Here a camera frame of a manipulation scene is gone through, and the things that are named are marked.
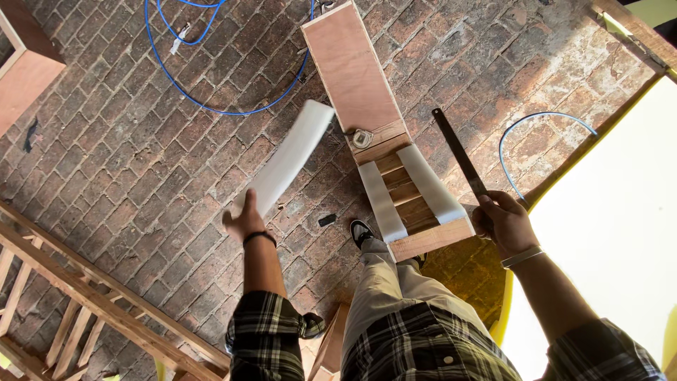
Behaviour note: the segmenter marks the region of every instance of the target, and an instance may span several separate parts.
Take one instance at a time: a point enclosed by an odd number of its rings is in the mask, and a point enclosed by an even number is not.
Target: hand
[[[228,234],[240,243],[251,233],[265,231],[263,220],[256,210],[256,191],[253,188],[247,189],[242,213],[236,219],[232,218],[229,210],[223,213],[223,225]]]
[[[508,193],[490,190],[489,196],[480,196],[478,201],[479,207],[473,211],[475,232],[480,238],[491,238],[498,247],[501,260],[539,245],[526,209]],[[491,233],[479,225],[484,215],[494,221],[494,231]]]

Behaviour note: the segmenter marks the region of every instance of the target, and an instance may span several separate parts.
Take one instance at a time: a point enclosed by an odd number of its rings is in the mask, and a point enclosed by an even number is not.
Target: brick floor
[[[303,101],[328,102],[313,62],[268,111],[220,116],[199,110],[165,78],[150,52],[140,0],[26,3],[68,67],[0,138],[0,197],[223,348],[225,324],[242,293],[242,250],[225,236],[219,214],[284,139]],[[446,110],[487,187],[509,191],[497,154],[509,123],[555,110],[597,127],[653,74],[575,10],[584,9],[579,1],[356,3],[412,137],[452,194],[469,205],[470,189],[431,126],[432,108]],[[209,17],[175,0],[165,4],[175,28],[196,21],[188,38]],[[226,4],[204,43],[182,45],[174,56],[168,53],[173,37],[151,5],[153,35],[168,69],[192,96],[246,111],[260,99],[271,102],[292,81],[303,57],[297,54],[305,47],[298,26],[308,19],[309,2]],[[0,49],[6,52],[6,42]],[[39,135],[25,153],[25,133],[35,117]],[[528,191],[538,185],[586,136],[557,118],[517,129],[506,142],[506,158],[518,186]],[[349,221],[375,225],[338,125],[330,126],[278,203],[266,219],[280,242],[290,299],[301,312],[328,317],[337,302],[350,301],[361,270]],[[320,228],[317,220],[330,213],[338,222]],[[474,292],[464,288],[464,277],[486,268],[491,255],[481,243],[469,245],[459,254],[467,260],[454,262],[457,267],[433,257],[430,271],[446,277],[450,287],[455,283],[452,289],[465,289],[476,306],[483,304],[490,323],[501,280],[482,283],[488,288],[474,285]],[[44,354],[67,301],[44,279],[31,279],[10,334]],[[304,356],[315,347],[305,346]],[[106,328],[84,379],[102,372],[146,380],[152,360]]]

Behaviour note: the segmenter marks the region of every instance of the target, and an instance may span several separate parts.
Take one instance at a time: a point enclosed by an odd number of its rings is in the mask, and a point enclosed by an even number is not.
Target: plaid shirt
[[[243,296],[228,325],[233,380],[304,380],[299,337],[324,331],[269,292]],[[644,348],[606,319],[567,332],[548,349],[543,380],[665,380]],[[341,380],[521,380],[474,325],[425,302],[373,323],[347,358]]]

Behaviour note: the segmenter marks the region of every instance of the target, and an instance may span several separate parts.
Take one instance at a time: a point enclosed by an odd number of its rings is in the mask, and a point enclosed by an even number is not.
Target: person
[[[491,239],[520,281],[550,347],[543,380],[665,380],[654,360],[625,332],[600,319],[545,253],[526,210],[489,191],[473,213],[494,222]],[[274,239],[248,190],[242,214],[226,213],[228,233],[244,242],[244,295],[226,333],[233,380],[303,380],[299,337],[324,330],[286,299]],[[351,224],[364,269],[347,317],[341,380],[520,380],[473,308],[423,277],[423,257],[393,263],[387,246],[362,221]]]

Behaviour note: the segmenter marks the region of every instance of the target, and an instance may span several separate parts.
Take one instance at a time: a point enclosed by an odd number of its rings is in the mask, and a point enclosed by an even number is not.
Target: foam piece
[[[306,100],[289,135],[261,171],[233,200],[232,215],[239,216],[242,213],[244,194],[247,189],[254,188],[257,192],[257,210],[264,216],[299,174],[333,118],[332,107]]]
[[[407,237],[407,229],[395,209],[395,204],[390,198],[390,193],[385,187],[383,177],[376,166],[375,161],[357,167],[359,176],[362,178],[364,189],[367,191],[369,203],[372,204],[376,223],[383,236],[385,243]]]
[[[468,218],[466,210],[444,187],[416,145],[399,150],[397,156],[440,225],[459,218]]]

